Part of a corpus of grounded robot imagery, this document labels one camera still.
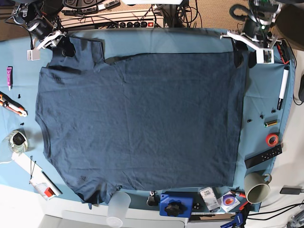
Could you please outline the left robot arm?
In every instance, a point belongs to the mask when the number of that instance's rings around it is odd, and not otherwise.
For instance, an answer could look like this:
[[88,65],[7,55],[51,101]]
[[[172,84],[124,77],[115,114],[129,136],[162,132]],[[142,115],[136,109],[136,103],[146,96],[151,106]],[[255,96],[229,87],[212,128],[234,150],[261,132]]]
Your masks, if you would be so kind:
[[238,51],[252,49],[249,53],[248,67],[257,64],[274,63],[274,47],[282,40],[270,30],[280,13],[282,3],[275,0],[249,0],[248,7],[235,4],[230,7],[232,18],[244,23],[242,30],[228,30],[220,38],[232,39],[233,48]]

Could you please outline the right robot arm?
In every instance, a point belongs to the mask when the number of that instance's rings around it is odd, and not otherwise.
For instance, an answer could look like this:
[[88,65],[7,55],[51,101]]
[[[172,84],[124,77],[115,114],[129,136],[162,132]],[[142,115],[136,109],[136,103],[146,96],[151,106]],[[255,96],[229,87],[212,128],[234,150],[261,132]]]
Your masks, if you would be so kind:
[[16,1],[12,15],[5,22],[28,32],[31,42],[27,51],[28,61],[39,60],[42,49],[57,49],[65,57],[75,55],[75,47],[58,15],[63,7],[62,0]]

